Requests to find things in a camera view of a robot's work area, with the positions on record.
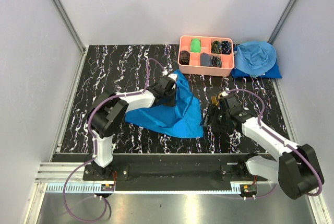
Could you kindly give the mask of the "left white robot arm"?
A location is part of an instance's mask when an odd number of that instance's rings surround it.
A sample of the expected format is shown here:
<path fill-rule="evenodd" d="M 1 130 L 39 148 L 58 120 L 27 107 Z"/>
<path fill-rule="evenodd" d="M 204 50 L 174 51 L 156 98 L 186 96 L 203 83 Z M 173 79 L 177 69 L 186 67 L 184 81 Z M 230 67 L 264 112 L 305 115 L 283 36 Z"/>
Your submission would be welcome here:
<path fill-rule="evenodd" d="M 103 92 L 88 114 L 88 131 L 93 139 L 94 173 L 101 180 L 112 176 L 113 134 L 126 113 L 165 105 L 175 105 L 177 74 L 165 74 L 153 85 L 130 93 Z"/>

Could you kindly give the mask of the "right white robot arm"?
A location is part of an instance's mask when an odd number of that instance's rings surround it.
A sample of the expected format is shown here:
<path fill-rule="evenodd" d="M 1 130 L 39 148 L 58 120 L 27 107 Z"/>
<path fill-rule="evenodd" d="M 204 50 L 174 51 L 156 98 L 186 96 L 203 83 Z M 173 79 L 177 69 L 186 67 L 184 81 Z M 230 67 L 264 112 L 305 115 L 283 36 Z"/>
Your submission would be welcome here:
<path fill-rule="evenodd" d="M 324 177 L 314 148 L 284 138 L 263 123 L 258 114 L 238 103 L 234 95 L 212 96 L 201 124 L 218 133 L 237 130 L 271 155 L 271 159 L 258 154 L 242 158 L 234 170 L 240 179 L 262 177 L 279 185 L 291 199 L 322 192 Z"/>

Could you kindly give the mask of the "gold fork green handle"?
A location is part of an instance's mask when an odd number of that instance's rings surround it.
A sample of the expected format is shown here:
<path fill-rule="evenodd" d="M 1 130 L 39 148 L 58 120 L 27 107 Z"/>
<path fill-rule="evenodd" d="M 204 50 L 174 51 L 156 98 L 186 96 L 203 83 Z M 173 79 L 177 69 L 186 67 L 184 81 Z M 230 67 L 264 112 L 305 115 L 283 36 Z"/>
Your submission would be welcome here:
<path fill-rule="evenodd" d="M 219 100 L 217 96 L 212 96 L 211 97 L 211 103 L 214 105 L 218 105 L 219 104 Z"/>

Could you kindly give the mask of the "blue cloth napkin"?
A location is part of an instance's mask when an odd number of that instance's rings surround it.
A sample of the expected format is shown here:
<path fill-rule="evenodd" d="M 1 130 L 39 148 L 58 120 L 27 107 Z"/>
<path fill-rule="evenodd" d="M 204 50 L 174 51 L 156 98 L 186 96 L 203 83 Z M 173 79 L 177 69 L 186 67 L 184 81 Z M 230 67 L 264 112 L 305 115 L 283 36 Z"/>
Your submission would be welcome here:
<path fill-rule="evenodd" d="M 175 138 L 204 137 L 202 113 L 199 99 L 190 91 L 188 80 L 180 70 L 173 72 L 178 76 L 176 82 L 175 106 L 159 105 L 130 111 L 125 121 L 148 130 Z"/>

